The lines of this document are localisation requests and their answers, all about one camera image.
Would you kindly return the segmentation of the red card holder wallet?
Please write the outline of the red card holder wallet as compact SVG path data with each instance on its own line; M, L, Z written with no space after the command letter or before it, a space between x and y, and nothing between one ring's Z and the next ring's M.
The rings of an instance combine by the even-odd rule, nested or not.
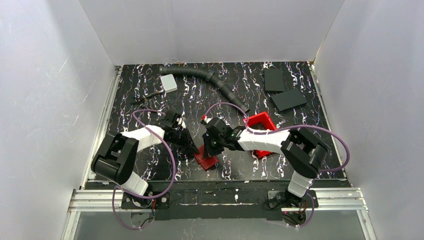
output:
M205 152L205 146L202 145L198 149L199 153L194 154L194 158L196 159L196 162L205 170L209 170L210 168L214 167L218 162L219 159L216 156L212 157L204 157Z

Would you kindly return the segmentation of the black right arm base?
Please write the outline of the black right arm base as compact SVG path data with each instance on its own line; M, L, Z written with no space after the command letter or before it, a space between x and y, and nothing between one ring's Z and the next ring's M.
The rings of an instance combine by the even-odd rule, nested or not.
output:
M298 197L288 190L267 192L263 208L267 211L282 212L283 221L290 227L301 227L313 217L315 209L319 207L316 192L306 193Z

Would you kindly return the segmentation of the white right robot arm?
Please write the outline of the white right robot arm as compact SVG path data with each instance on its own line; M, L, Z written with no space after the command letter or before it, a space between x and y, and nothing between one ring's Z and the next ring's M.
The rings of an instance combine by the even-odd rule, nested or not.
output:
M231 128L217 117L202 123L206 129L202 136L205 158L217 156L225 149L283 155L294 169L286 191L297 198L305 196L329 152L328 147L305 127L292 126L288 130Z

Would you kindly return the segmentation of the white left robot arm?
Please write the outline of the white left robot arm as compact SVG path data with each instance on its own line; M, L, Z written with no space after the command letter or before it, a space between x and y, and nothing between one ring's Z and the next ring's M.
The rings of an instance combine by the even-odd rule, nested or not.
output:
M169 145L177 145L186 155L198 154L199 149L181 114L172 110L157 113L160 118L153 125L140 122L142 127L137 130L107 132L91 162L91 171L140 199L156 199L165 195L176 176L176 159ZM163 144L171 157L172 182L163 192L149 196L147 194L149 184L135 173L134 166L138 152L158 144Z

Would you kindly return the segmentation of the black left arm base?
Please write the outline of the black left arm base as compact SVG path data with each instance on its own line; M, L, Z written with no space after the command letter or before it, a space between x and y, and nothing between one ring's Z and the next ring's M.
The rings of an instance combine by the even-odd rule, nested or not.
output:
M155 198L155 199L144 199L135 197L127 192L123 193L121 208L126 210L135 210L135 209L153 209L153 210L163 210L170 207L170 194L166 193L165 195Z

